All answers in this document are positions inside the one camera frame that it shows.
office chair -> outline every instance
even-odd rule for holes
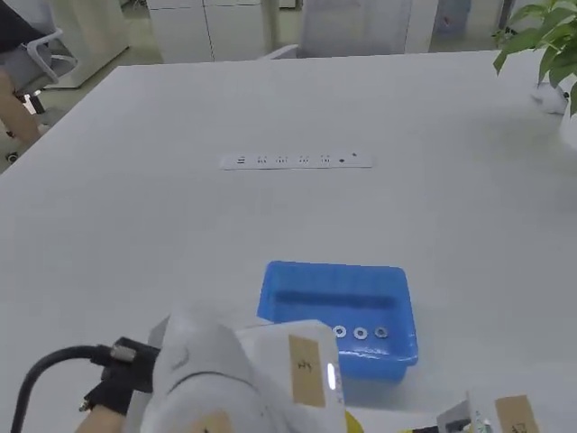
[[[304,0],[298,45],[262,60],[405,52],[412,0]]]
[[[78,62],[62,43],[60,37],[63,32],[56,27],[50,6],[43,0],[39,0],[37,3],[36,14],[34,17],[30,17],[25,11],[19,11],[18,4],[11,2],[11,7],[18,14],[26,19],[32,27],[46,35],[36,41],[29,42],[26,46],[27,53],[33,60],[34,67],[38,70],[37,78],[17,88],[14,93],[23,103],[28,98],[39,124],[53,126],[64,116],[64,112],[54,108],[46,110],[38,95],[45,87],[58,83],[62,77],[72,72],[77,67]],[[45,60],[48,51],[50,65]]]

label sticker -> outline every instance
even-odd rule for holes
[[[325,389],[318,343],[301,336],[288,336],[292,398],[295,403],[323,408]]]
[[[503,433],[539,433],[526,395],[495,400],[495,407]]]

blue plastic tray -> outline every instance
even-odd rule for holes
[[[400,382],[418,360],[407,278],[400,268],[271,262],[267,266],[257,312],[274,323],[315,318],[341,325],[337,338],[343,375]],[[364,327],[359,340],[353,330]],[[387,338],[375,336],[385,327]]]

yellow part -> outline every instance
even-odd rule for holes
[[[346,418],[346,433],[363,433],[361,423],[348,410],[344,412]]]

white power strip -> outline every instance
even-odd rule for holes
[[[370,167],[372,157],[358,152],[295,155],[243,153],[225,155],[220,161],[221,170],[369,169]]]

